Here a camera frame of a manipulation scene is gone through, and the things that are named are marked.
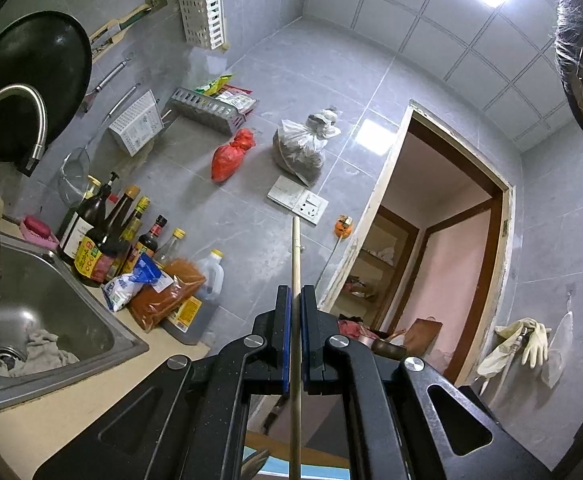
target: switch plate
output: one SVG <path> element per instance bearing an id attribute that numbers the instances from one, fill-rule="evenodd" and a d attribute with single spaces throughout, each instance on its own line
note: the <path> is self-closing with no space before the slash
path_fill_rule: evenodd
<path id="1" fill-rule="evenodd" d="M 278 177 L 267 196 L 313 224 L 318 224 L 329 204 L 328 200 L 284 176 Z"/>

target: countertop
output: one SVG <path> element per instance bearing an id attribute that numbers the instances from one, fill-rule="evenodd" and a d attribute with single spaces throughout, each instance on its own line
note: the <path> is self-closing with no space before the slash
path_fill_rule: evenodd
<path id="1" fill-rule="evenodd" d="M 1 230 L 20 237 L 16 226 L 1 224 Z M 99 288 L 88 290 L 105 304 Z M 202 343 L 183 345 L 160 327 L 145 334 L 127 310 L 114 315 L 150 346 L 147 352 L 79 383 L 0 411 L 0 454 L 22 480 L 31 479 L 43 462 L 168 357 L 184 354 L 196 360 L 209 351 Z"/>

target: plastic jug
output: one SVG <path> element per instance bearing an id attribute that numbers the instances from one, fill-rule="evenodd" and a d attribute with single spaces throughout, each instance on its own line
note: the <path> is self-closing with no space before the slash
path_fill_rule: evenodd
<path id="1" fill-rule="evenodd" d="M 196 294 L 174 309 L 161 326 L 172 336 L 186 345 L 200 341 L 219 307 L 222 280 L 225 276 L 220 261 L 222 253 L 214 249 L 209 256 L 196 262 L 196 267 L 205 277 L 205 283 Z"/>

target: kitchen sink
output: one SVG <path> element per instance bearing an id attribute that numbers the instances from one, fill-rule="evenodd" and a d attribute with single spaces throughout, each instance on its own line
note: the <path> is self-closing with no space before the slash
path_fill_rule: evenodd
<path id="1" fill-rule="evenodd" d="M 149 347 L 89 293 L 49 250 L 1 235 L 0 355 L 26 356 L 27 330 L 56 334 L 78 363 L 24 377 L 0 377 L 0 409 L 114 367 Z"/>

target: curved metal faucet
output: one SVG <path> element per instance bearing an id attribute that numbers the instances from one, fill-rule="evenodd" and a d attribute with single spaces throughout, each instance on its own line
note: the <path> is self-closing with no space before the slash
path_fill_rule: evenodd
<path id="1" fill-rule="evenodd" d="M 29 98 L 34 103 L 36 115 L 38 116 L 38 132 L 36 134 L 34 149 L 24 167 L 19 168 L 22 173 L 30 176 L 38 165 L 38 162 L 43 157 L 45 151 L 45 140 L 47 138 L 47 108 L 45 108 L 45 103 L 41 95 L 38 93 L 38 90 L 30 85 L 16 83 L 1 88 L 0 102 L 13 95 Z"/>

